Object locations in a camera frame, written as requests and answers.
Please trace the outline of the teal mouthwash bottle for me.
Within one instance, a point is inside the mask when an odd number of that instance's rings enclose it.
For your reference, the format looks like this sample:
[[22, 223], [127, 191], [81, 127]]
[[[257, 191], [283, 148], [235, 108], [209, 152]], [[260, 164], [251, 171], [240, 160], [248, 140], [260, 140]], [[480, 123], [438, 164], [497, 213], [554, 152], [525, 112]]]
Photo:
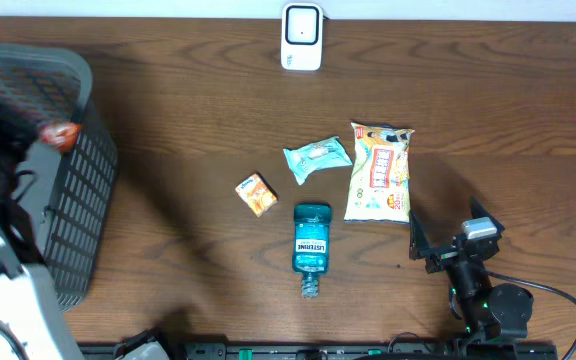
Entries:
[[320, 277], [328, 273], [332, 209], [327, 204], [299, 204], [294, 209], [292, 269], [302, 275], [301, 295], [319, 295]]

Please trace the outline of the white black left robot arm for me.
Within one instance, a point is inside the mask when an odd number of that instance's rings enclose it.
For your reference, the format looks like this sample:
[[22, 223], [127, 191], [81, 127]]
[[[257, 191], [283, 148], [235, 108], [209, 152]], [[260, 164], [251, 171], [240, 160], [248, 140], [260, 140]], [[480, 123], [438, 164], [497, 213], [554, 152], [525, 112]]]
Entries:
[[13, 193], [38, 140], [35, 119], [0, 100], [0, 360], [80, 359], [36, 246], [30, 216]]

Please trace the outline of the white barcode scanner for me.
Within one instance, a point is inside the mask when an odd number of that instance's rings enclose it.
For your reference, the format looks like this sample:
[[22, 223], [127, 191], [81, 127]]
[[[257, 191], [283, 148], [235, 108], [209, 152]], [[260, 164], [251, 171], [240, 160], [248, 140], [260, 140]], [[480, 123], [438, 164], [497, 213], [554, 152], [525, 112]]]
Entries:
[[281, 65], [289, 71], [317, 71], [323, 58], [324, 12], [315, 3], [288, 3], [282, 9]]

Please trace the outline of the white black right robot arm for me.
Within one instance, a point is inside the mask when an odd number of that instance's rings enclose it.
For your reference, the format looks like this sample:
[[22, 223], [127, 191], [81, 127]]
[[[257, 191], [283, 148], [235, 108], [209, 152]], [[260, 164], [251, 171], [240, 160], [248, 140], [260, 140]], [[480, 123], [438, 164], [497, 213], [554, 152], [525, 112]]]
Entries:
[[522, 287], [491, 284], [484, 262], [499, 252], [505, 227], [474, 198], [470, 212], [462, 232], [449, 245], [438, 247], [430, 245], [419, 218], [409, 215], [409, 258], [423, 259], [429, 274], [448, 275], [449, 303], [461, 310], [453, 315], [467, 327], [466, 335], [455, 341], [455, 350], [463, 355], [476, 347], [526, 338], [534, 304], [531, 292]]

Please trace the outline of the red chocolate bar wrapper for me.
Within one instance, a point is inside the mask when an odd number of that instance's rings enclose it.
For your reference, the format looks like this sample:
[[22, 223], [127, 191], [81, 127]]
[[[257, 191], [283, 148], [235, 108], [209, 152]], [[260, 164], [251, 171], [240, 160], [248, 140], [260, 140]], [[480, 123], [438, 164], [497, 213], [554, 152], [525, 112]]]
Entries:
[[74, 147], [81, 128], [80, 124], [72, 122], [50, 123], [41, 128], [39, 139], [60, 153], [67, 153]]

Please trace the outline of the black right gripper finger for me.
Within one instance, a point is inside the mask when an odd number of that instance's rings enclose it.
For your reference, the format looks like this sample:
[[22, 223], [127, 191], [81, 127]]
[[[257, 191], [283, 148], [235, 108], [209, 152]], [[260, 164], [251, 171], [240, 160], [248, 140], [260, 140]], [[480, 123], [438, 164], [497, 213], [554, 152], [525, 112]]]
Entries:
[[484, 206], [474, 197], [471, 196], [469, 199], [470, 213], [473, 221], [478, 221], [479, 223], [490, 223], [488, 228], [494, 227], [495, 234], [502, 234], [505, 231], [504, 225], [499, 222]]
[[409, 212], [409, 228], [409, 258], [411, 260], [426, 258], [428, 256], [430, 245], [426, 238], [422, 223], [413, 211]]

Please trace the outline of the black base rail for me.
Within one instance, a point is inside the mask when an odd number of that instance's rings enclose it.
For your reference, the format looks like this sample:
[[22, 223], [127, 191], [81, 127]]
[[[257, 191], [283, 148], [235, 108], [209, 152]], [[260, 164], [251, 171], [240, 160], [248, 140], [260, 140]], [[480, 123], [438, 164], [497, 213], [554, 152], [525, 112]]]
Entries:
[[185, 342], [166, 345], [171, 359], [182, 360], [351, 360], [351, 359], [555, 359], [554, 346], [539, 343], [475, 345], [459, 351], [442, 343], [400, 339], [392, 345], [364, 344], [261, 344]]

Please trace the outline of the large white snack bag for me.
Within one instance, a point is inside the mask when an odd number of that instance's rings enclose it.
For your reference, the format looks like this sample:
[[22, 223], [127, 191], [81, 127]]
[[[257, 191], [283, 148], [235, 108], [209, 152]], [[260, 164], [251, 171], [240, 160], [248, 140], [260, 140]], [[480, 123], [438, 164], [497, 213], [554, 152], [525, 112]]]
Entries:
[[355, 162], [344, 220], [407, 224], [411, 209], [408, 157], [414, 131], [356, 122], [351, 126]]

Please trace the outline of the small orange box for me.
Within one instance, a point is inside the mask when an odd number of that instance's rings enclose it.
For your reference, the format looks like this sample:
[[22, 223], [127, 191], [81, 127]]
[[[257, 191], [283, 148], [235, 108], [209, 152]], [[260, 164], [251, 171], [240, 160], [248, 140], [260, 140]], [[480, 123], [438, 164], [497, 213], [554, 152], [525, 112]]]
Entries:
[[251, 174], [243, 180], [235, 188], [235, 192], [257, 217], [262, 216], [278, 202], [275, 193], [258, 173]]

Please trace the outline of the grey plastic mesh basket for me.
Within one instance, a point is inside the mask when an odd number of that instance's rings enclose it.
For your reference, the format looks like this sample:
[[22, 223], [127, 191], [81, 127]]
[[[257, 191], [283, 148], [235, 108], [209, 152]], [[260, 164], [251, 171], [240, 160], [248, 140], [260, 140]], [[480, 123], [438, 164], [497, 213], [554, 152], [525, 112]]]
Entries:
[[42, 123], [81, 127], [66, 153], [35, 143], [14, 193], [65, 311], [88, 293], [118, 172], [118, 150], [90, 98], [92, 85], [88, 63], [74, 52], [0, 43], [0, 99]]

